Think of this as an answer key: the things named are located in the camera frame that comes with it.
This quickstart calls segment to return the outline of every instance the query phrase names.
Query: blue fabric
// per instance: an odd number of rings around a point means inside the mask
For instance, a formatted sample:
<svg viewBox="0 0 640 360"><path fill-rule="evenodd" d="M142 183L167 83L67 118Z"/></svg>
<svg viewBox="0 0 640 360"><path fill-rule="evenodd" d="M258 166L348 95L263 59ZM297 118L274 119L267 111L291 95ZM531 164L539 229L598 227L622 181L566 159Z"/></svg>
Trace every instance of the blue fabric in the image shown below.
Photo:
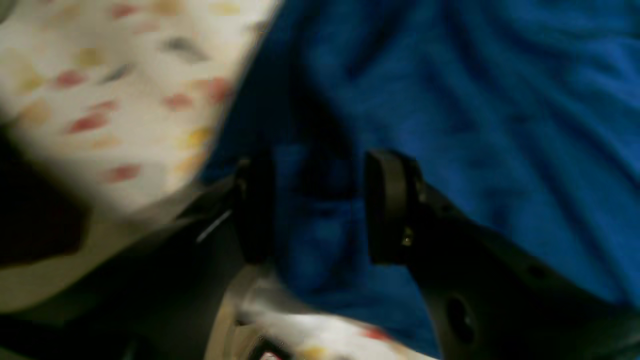
<svg viewBox="0 0 640 360"><path fill-rule="evenodd" d="M416 157L474 220L640 306L639 16L626 0L287 0L202 179L272 149L287 285L427 354L409 274L367 258L367 149Z"/></svg>

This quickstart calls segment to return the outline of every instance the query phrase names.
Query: blue blanket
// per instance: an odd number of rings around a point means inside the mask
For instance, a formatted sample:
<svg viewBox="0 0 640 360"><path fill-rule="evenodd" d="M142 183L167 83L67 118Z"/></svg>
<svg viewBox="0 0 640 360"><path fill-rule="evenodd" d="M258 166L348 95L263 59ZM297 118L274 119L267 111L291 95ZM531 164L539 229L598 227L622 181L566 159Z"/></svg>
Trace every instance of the blue blanket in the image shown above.
<svg viewBox="0 0 640 360"><path fill-rule="evenodd" d="M290 289L427 354L408 272L367 257L368 149L416 157L474 220L640 307L639 17L626 0L287 0L202 179L271 149Z"/></svg>

